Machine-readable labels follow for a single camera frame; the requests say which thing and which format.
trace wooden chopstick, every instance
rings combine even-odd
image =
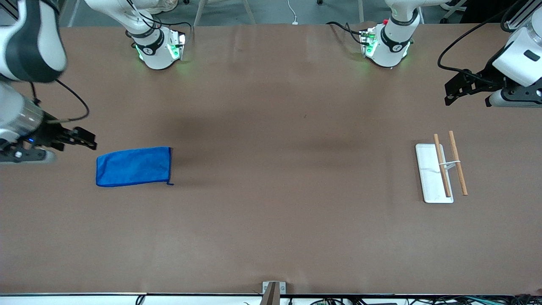
[[[463,168],[461,168],[461,162],[459,161],[459,154],[457,153],[457,146],[455,146],[455,137],[453,131],[448,131],[451,143],[451,152],[454,155],[455,166],[457,167],[457,175],[459,176],[459,183],[461,184],[461,193],[463,196],[467,196],[467,185],[465,184],[465,177],[463,177]]]
[[[444,184],[444,192],[446,197],[451,197],[450,185],[448,184],[448,176],[446,175],[446,168],[444,167],[444,160],[442,158],[442,151],[440,149],[440,141],[438,140],[438,134],[433,135],[435,140],[435,149],[437,150],[438,167],[440,167],[442,183]]]

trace metal bracket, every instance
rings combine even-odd
[[[277,287],[279,289],[280,294],[286,294],[286,282],[280,282],[280,281],[265,281],[262,282],[262,293],[266,293],[267,287],[270,283],[277,283],[279,286]]]
[[[286,282],[267,281],[262,283],[264,294],[260,305],[280,305],[280,295],[286,293]]]

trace black cable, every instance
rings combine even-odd
[[[354,39],[354,41],[356,41],[357,43],[359,43],[360,45],[364,45],[364,46],[368,46],[369,43],[367,42],[361,42],[359,40],[356,39],[356,37],[354,36],[354,34],[356,35],[359,35],[359,32],[360,31],[365,31],[367,29],[363,29],[363,30],[359,30],[359,31],[353,31],[351,28],[350,28],[350,25],[348,24],[348,22],[345,23],[345,25],[343,26],[342,24],[338,23],[338,22],[335,22],[335,21],[329,21],[328,23],[326,24],[329,24],[329,25],[334,25],[334,26],[338,26],[339,28],[341,28],[342,30],[350,33],[350,35],[352,36],[352,39]]]
[[[66,84],[64,84],[63,82],[59,81],[59,80],[55,80],[55,82],[58,82],[62,87],[64,87],[66,90],[68,90],[71,94],[73,94],[82,104],[83,106],[85,107],[86,109],[86,113],[80,117],[76,117],[76,118],[69,118],[69,119],[59,119],[59,120],[50,120],[48,121],[49,124],[55,124],[55,123],[65,123],[65,122],[74,122],[76,120],[82,120],[86,117],[88,117],[88,115],[90,114],[91,110],[90,108],[88,107],[87,103],[85,103],[85,101],[75,92],[73,91],[70,87],[68,87]]]
[[[517,0],[514,4],[512,4],[505,12],[505,14],[502,16],[501,18],[501,30],[505,31],[505,32],[508,32],[508,33],[512,33],[514,30],[512,29],[509,29],[507,27],[505,27],[505,22],[506,20],[508,19],[508,16],[510,15],[510,12],[512,12],[512,10],[514,8],[516,8],[518,6],[518,4],[522,3],[524,0]]]
[[[337,305],[337,303],[339,303],[339,305],[345,305],[343,301],[340,301],[334,298],[327,298],[327,301],[328,303],[330,303],[330,305]]]
[[[338,22],[335,22],[335,21],[329,21],[329,22],[326,23],[326,24],[332,24],[332,25],[334,25],[334,26],[338,26],[339,28],[343,29],[344,31],[347,31],[347,32],[349,31],[344,25],[342,25],[342,24],[340,24],[340,23],[338,23]]]
[[[134,4],[133,4],[133,2],[132,2],[131,0],[126,0],[126,2],[128,2],[128,4],[132,7],[132,9],[133,9],[134,11],[139,12],[139,10],[134,6]],[[162,26],[179,26],[179,25],[181,25],[181,24],[186,24],[187,26],[190,27],[190,30],[192,31],[192,24],[190,24],[190,23],[188,23],[188,22],[184,22],[184,21],[183,21],[183,22],[177,22],[177,23],[165,23],[165,22],[162,22],[162,21],[158,21],[158,20],[154,20],[154,19],[152,19],[152,18],[149,18],[149,17],[147,17],[147,16],[145,16],[145,15],[143,15],[143,14],[141,14],[141,13],[139,13],[139,15],[141,15],[141,17],[143,17],[144,19],[147,19],[147,20],[152,21],[152,22],[154,22],[154,23],[158,23],[158,24],[160,24],[160,25],[162,25]],[[154,29],[154,30],[159,29],[159,27],[158,27],[158,28],[155,28],[155,27],[149,25],[145,20],[143,20],[143,22],[145,22],[145,24],[146,24],[148,27],[150,27],[151,29]]]
[[[36,86],[34,86],[34,83],[33,82],[29,82],[30,83],[30,88],[32,88],[32,97],[34,99],[37,99],[37,96],[36,96]]]
[[[11,2],[9,2],[9,0],[5,0],[16,12],[19,12],[19,9]]]
[[[143,304],[143,301],[145,300],[145,295],[140,295],[135,300],[135,305],[141,305]]]
[[[11,12],[7,7],[5,7],[5,5],[2,2],[0,2],[0,5],[4,8],[4,10],[6,12],[8,12],[9,15],[11,15],[11,17],[13,17],[13,19],[15,19],[15,20],[18,19],[17,16],[15,16],[15,14],[13,14],[13,12]]]
[[[462,40],[463,38],[465,38],[467,35],[469,35],[470,33],[476,31],[477,29],[483,27],[484,25],[486,25],[487,23],[489,22],[492,22],[495,18],[498,18],[499,16],[501,16],[502,14],[504,14],[506,12],[506,10],[503,10],[501,11],[500,13],[496,14],[495,16],[489,18],[488,20],[485,20],[484,22],[478,24],[477,26],[475,26],[474,28],[468,30],[467,32],[465,32],[463,35],[461,35],[458,39],[456,39],[454,42],[452,42],[446,49],[444,49],[444,51],[442,51],[441,55],[438,57],[438,60],[437,60],[437,65],[439,68],[441,69],[444,69],[444,70],[448,70],[448,71],[455,71],[455,72],[459,72],[459,73],[463,73],[465,75],[468,75],[476,80],[479,80],[479,81],[483,81],[487,84],[490,84],[490,85],[494,85],[496,86],[497,84],[492,82],[492,81],[489,81],[487,79],[483,79],[481,77],[479,77],[478,75],[474,74],[474,73],[471,73],[467,70],[464,70],[464,69],[459,69],[459,68],[454,68],[454,67],[448,67],[448,66],[445,66],[442,64],[442,58],[444,57],[444,55],[451,49],[453,48],[453,46],[455,46],[460,40]]]

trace brown table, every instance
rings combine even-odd
[[[98,151],[1,168],[0,289],[518,294],[542,287],[542,110],[444,105],[436,59],[469,25],[420,26],[394,69],[329,26],[198,28],[153,71],[122,28],[62,29],[62,80]],[[497,26],[445,63],[477,71]],[[28,93],[25,84],[18,86]],[[58,85],[43,107],[78,115]],[[423,202],[414,145],[454,130],[469,196]],[[173,147],[172,182],[94,184],[111,151]]]

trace floor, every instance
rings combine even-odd
[[[286,0],[248,0],[256,23],[292,23],[293,15]],[[181,3],[173,11],[160,14],[164,22],[188,21],[192,23],[196,16],[198,0],[191,0],[188,5]],[[350,24],[359,23],[357,0],[324,0],[317,5],[316,0],[291,0],[290,4],[298,16],[299,24],[324,24],[328,21]],[[438,23],[447,11],[439,6],[425,7],[423,16],[426,23]],[[364,18],[366,21],[380,22],[389,18],[390,10],[383,0],[364,0]],[[450,18],[451,23],[459,23],[460,14]],[[0,24],[12,24],[13,19],[0,10]],[[199,22],[200,26],[233,26],[250,23],[241,0],[226,0],[208,4]],[[102,13],[93,11],[85,0],[67,0],[60,17],[61,27],[119,26]]]

